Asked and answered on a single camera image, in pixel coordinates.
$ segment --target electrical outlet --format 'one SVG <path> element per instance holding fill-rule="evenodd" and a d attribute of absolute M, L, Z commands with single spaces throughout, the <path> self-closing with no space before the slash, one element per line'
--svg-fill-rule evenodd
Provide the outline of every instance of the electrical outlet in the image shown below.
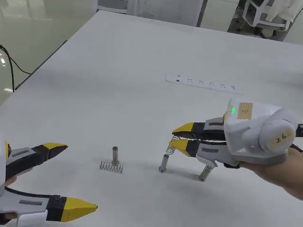
<path fill-rule="evenodd" d="M 211 88 L 214 88 L 214 83 L 213 83 L 213 82 L 209 82 L 208 85 L 209 85 Z"/>
<path fill-rule="evenodd" d="M 206 79 L 194 79 L 192 77 L 184 77 L 181 75 L 167 75 L 166 81 L 171 83 L 177 83 L 177 84 L 184 84 L 184 85 L 190 85 L 195 87 L 202 87 L 217 91 L 223 91 L 223 92 L 229 92 L 229 93 L 235 93 L 235 94 L 241 94 L 239 91 L 239 88 L 235 85 L 228 85 L 224 83 L 217 83 L 214 81 L 208 81 Z"/>

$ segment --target coil spring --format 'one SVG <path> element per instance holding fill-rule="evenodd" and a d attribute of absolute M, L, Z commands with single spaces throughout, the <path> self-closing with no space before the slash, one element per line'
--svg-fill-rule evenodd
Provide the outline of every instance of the coil spring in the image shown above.
<path fill-rule="evenodd" d="M 205 166 L 204 170 L 200 174 L 200 180 L 204 182 L 207 179 L 207 177 L 210 175 L 210 173 L 213 169 L 214 168 L 211 166 Z"/>
<path fill-rule="evenodd" d="M 109 162 L 103 162 L 103 161 L 101 161 L 101 163 L 100 163 L 100 169 L 111 171 L 111 172 L 115 172 L 115 173 L 122 173 L 123 166 L 122 165 L 113 166 Z"/>
<path fill-rule="evenodd" d="M 171 138 L 171 141 L 176 141 L 176 140 L 179 140 L 179 139 L 180 139 L 179 136 L 173 136 L 173 137 Z M 176 149 L 175 149 L 173 146 L 169 145 L 169 146 L 167 147 L 167 149 L 166 149 L 166 154 L 172 155 L 172 154 L 175 152 L 175 150 L 176 150 Z"/>

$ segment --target metal rod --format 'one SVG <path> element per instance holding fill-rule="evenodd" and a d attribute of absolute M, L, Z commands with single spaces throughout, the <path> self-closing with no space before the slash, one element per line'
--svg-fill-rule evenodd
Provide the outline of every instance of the metal rod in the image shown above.
<path fill-rule="evenodd" d="M 167 165 L 168 160 L 169 160 L 169 155 L 165 154 L 163 156 L 161 166 L 159 167 L 160 173 L 164 173 L 166 171 L 166 165 Z"/>
<path fill-rule="evenodd" d="M 211 166 L 205 166 L 204 170 L 202 171 L 202 173 L 200 174 L 200 180 L 202 182 L 204 182 L 207 177 L 210 175 L 211 171 L 213 170 L 214 168 L 211 167 Z"/>
<path fill-rule="evenodd" d="M 114 146 L 113 147 L 113 161 L 112 161 L 112 165 L 116 166 L 119 164 L 119 160 L 118 160 L 118 147 Z"/>

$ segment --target human hand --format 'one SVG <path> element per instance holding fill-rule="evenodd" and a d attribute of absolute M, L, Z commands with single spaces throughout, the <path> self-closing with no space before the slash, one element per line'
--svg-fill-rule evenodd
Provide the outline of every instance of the human hand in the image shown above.
<path fill-rule="evenodd" d="M 284 188 L 292 196 L 303 200 L 303 155 L 296 149 L 288 149 L 285 162 L 272 165 L 256 165 L 241 163 L 241 167 L 249 169 L 262 179 Z"/>
<path fill-rule="evenodd" d="M 17 176 L 14 176 L 5 182 L 5 186 L 9 186 L 17 180 Z"/>

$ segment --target sticker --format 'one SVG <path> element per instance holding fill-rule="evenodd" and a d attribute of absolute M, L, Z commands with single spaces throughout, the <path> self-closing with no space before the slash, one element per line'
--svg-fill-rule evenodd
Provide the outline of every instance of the sticker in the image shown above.
<path fill-rule="evenodd" d="M 279 146 L 282 146 L 285 143 L 289 142 L 290 140 L 293 141 L 294 140 L 293 131 L 294 131 L 293 129 L 288 128 L 288 129 L 284 130 L 283 132 L 281 132 L 280 134 L 278 134 L 277 136 L 270 139 L 270 141 L 269 141 L 270 148 L 276 149 Z"/>
<path fill-rule="evenodd" d="M 238 119 L 251 120 L 252 103 L 240 103 L 238 110 Z"/>

